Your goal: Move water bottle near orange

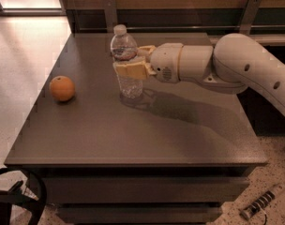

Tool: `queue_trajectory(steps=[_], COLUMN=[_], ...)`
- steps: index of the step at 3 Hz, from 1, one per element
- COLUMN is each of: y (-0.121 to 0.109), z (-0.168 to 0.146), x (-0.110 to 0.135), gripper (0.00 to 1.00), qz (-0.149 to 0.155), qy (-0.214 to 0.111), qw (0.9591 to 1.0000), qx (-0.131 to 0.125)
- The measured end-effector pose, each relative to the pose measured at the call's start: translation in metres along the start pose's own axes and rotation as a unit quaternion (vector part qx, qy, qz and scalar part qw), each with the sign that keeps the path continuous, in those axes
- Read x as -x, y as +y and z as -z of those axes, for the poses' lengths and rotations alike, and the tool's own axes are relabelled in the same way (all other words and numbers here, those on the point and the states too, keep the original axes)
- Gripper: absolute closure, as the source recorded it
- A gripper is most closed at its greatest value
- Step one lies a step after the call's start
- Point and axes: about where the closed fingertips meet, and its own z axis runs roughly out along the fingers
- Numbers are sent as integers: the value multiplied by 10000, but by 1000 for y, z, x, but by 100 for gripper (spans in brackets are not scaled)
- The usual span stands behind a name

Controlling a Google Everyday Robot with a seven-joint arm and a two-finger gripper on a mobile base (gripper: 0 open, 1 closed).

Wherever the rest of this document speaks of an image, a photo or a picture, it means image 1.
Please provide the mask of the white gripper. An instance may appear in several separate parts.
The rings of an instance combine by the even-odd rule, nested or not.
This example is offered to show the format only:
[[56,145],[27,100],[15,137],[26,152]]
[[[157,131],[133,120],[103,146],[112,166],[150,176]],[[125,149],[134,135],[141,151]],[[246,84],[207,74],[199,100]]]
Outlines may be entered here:
[[146,80],[156,75],[162,83],[179,83],[178,64],[183,47],[182,43],[141,46],[138,48],[139,56],[129,61],[114,61],[112,65],[122,77]]

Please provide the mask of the black round robot base part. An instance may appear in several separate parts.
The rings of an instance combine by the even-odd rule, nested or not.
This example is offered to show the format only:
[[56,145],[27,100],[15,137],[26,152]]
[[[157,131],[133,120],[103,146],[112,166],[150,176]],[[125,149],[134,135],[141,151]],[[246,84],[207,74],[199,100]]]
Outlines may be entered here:
[[27,225],[38,225],[47,200],[47,190],[44,182],[35,173],[26,169],[21,169],[28,179],[37,180],[38,199],[27,197],[22,194],[21,187],[23,181],[17,181],[9,190],[0,190],[0,225],[10,225],[12,206],[20,206],[31,213]]

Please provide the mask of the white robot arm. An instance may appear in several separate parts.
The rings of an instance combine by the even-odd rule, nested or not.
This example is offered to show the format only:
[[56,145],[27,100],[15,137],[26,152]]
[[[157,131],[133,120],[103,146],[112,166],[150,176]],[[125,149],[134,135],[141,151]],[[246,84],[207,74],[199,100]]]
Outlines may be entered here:
[[131,79],[153,76],[162,83],[196,83],[224,94],[251,88],[285,116],[285,64],[242,34],[226,35],[214,46],[142,46],[134,58],[114,61],[113,67],[118,75]]

